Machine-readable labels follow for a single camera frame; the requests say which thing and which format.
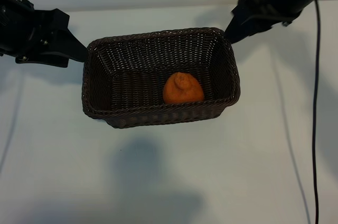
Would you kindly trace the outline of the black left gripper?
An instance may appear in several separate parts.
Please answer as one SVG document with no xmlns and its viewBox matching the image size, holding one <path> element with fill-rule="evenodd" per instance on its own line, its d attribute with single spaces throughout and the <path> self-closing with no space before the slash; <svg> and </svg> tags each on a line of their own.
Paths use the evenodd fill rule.
<svg viewBox="0 0 338 224">
<path fill-rule="evenodd" d="M 1 55 L 60 68 L 85 62 L 88 50 L 68 29 L 69 18 L 59 9 L 35 10 L 28 0 L 1 0 Z"/>
</svg>

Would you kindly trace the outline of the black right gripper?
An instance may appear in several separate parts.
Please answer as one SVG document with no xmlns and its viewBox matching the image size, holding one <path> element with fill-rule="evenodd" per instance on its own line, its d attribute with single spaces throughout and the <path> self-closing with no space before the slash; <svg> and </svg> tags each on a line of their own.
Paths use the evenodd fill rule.
<svg viewBox="0 0 338 224">
<path fill-rule="evenodd" d="M 291 23 L 302 12 L 301 0 L 238 0 L 225 30 L 231 44 L 266 32 L 276 23 Z"/>
</svg>

